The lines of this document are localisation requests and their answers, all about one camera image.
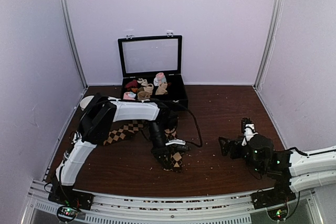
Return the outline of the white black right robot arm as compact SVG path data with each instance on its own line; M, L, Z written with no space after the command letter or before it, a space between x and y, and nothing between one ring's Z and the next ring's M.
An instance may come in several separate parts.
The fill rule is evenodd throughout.
M259 175L275 180L274 187L252 193L255 209L295 200L299 192L335 183L335 146L303 152L296 147L275 150L271 139L257 133L250 118L241 120L242 135L219 137L223 156L243 159Z

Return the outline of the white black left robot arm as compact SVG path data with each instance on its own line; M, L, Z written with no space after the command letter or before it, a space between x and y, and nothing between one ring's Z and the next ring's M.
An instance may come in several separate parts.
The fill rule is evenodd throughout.
M171 139L168 130L177 125L177 115L165 102L157 100L131 101L104 97L97 93L85 105L71 147L63 154L60 165L51 177L48 199L74 208L88 209L93 195L73 190L77 175L87 157L97 146L126 139L149 129L153 144L151 153L164 170L179 172L182 154L188 149L185 141Z

